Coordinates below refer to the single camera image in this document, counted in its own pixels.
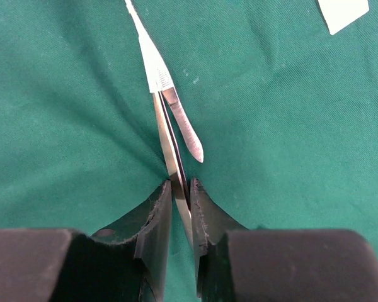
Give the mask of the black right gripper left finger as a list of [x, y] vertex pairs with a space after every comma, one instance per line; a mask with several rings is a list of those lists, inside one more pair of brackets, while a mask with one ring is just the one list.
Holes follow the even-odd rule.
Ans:
[[162, 301], [171, 183], [87, 235], [73, 228], [0, 229], [0, 301]]

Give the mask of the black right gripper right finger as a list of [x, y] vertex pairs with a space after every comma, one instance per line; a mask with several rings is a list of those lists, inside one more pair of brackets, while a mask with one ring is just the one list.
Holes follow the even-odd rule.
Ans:
[[190, 185], [202, 301], [378, 301], [378, 258], [347, 229], [250, 230]]

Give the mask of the steel scalpel handle long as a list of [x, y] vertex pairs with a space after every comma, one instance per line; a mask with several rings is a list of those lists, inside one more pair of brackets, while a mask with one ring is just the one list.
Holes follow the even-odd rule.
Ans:
[[181, 162], [178, 144], [166, 108], [166, 98], [163, 93], [163, 90], [171, 84], [171, 76], [169, 75], [168, 68], [164, 63], [162, 56], [144, 28], [132, 1], [126, 1], [125, 5], [133, 19], [135, 29], [137, 30], [147, 83], [149, 91], [153, 97], [159, 138], [166, 168], [171, 180], [173, 194], [185, 229], [186, 238], [188, 243], [192, 245], [193, 235], [192, 218], [190, 213], [190, 193]]

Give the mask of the white blue pouch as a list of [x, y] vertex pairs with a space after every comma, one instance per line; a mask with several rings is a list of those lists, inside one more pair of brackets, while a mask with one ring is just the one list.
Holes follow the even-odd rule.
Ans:
[[335, 35], [369, 12], [368, 0], [318, 0], [330, 35]]

